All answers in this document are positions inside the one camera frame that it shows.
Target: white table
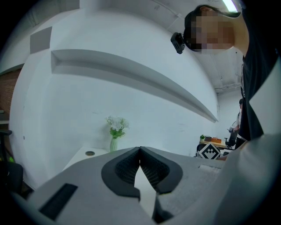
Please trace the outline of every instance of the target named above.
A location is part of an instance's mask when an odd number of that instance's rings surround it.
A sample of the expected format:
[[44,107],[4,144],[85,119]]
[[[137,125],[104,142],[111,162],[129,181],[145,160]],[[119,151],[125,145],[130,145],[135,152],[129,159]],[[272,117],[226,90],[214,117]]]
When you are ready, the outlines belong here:
[[0,113],[0,124],[9,124],[9,115],[6,113]]
[[[88,151],[92,151],[95,154],[93,156],[87,156],[85,153]],[[79,151],[73,156],[73,158],[69,161],[69,163],[64,167],[63,170],[66,168],[70,167],[71,165],[81,161],[81,160],[86,160],[89,158],[93,158],[96,156],[101,156],[103,154],[109,153],[108,150],[105,149],[95,149],[95,148],[89,148],[89,147],[82,147],[79,149]]]
[[201,144],[206,144],[206,145],[207,144],[213,144],[216,147],[227,148],[227,145],[225,144],[224,141],[221,141],[221,143],[217,143],[217,142],[206,142],[206,141],[201,140],[200,143]]
[[232,152],[232,151],[233,151],[233,150],[229,150],[229,149],[221,149],[221,150],[220,150],[220,157],[222,157],[225,152],[230,153],[230,152]]
[[156,191],[149,183],[141,167],[139,167],[136,173],[135,188],[139,189],[140,191],[140,206],[149,215],[149,217],[152,218]]

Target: black chair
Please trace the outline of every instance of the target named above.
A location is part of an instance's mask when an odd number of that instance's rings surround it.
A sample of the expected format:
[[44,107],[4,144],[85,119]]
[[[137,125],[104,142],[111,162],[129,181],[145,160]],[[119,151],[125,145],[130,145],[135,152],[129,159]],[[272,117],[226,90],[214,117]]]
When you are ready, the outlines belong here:
[[8,162],[5,150],[4,136],[11,134],[12,131],[0,130],[0,150],[3,160],[0,162],[0,175],[1,180],[9,191],[21,194],[23,168],[20,164]]
[[236,144],[236,137],[237,137],[238,131],[234,131],[230,134],[229,141],[225,141],[225,144],[227,145],[228,149],[232,149],[232,146]]
[[199,144],[197,145],[197,152],[199,152],[201,149],[203,149],[206,146],[206,144]]
[[199,144],[197,145],[197,150],[196,150],[196,154],[194,157],[198,157],[199,151],[204,148],[206,146],[206,144]]

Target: cable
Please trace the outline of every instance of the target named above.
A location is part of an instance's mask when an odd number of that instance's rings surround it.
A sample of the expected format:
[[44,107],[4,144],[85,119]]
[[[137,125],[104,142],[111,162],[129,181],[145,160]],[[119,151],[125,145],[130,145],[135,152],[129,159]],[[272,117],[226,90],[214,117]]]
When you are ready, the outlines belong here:
[[216,62],[215,62],[215,59],[214,59],[214,57],[213,57],[213,54],[211,54],[210,56],[211,56],[211,58],[212,58],[212,60],[213,60],[213,62],[214,62],[214,65],[215,65],[216,71],[218,72],[218,75],[219,75],[219,77],[220,77],[220,80],[222,81],[222,80],[223,80],[223,77],[221,76],[221,74],[220,74],[220,72],[219,72],[219,70],[218,70],[218,68],[217,68],[217,66],[216,66]]
[[173,26],[173,25],[174,25],[174,23],[178,20],[178,18],[179,18],[179,17],[177,17],[177,18],[174,20],[174,22],[172,22],[172,24],[171,24],[171,25],[170,25],[170,26],[169,26],[166,30],[169,30],[169,29],[170,29],[170,27],[171,27],[171,26]]
[[181,18],[182,20],[184,20],[184,18],[182,18],[182,15],[180,13],[175,12],[174,10],[170,9],[168,6],[164,5],[161,2],[158,2],[157,0],[151,0],[161,6],[163,6],[164,8],[166,8],[167,10],[169,10],[171,13],[173,13],[175,16],[177,16],[178,18]]

